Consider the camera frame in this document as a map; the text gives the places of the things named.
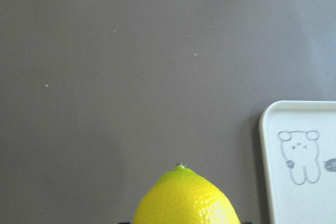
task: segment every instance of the lemon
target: lemon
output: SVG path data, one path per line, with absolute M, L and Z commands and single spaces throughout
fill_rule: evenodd
M 132 224 L 240 224 L 228 198 L 183 164 L 163 174 L 141 199 Z

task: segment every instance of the bear drawing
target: bear drawing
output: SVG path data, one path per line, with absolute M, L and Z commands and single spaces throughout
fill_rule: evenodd
M 306 181 L 316 183 L 321 175 L 318 163 L 319 146 L 317 131 L 281 131 L 281 153 L 289 169 L 290 178 L 296 185 Z

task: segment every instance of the lemon stem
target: lemon stem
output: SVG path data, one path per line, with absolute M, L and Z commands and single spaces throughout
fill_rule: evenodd
M 187 166 L 183 163 L 177 163 L 176 166 L 182 165 L 184 168 L 187 168 Z

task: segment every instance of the gray surface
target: gray surface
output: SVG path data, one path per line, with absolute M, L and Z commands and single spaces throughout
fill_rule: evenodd
M 335 0 L 1 0 L 0 13 L 0 223 L 129 221 L 183 162 L 268 224 L 261 112 L 336 99 Z

